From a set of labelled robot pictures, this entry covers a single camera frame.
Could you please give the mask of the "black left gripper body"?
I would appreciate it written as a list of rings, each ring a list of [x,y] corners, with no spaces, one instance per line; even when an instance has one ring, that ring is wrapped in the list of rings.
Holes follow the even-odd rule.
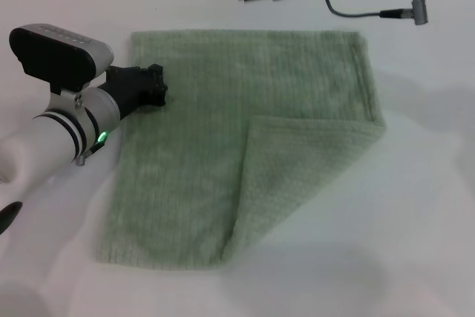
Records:
[[[99,88],[112,97],[123,120],[138,108],[152,105],[151,92],[156,85],[151,81],[147,68],[111,66]]]

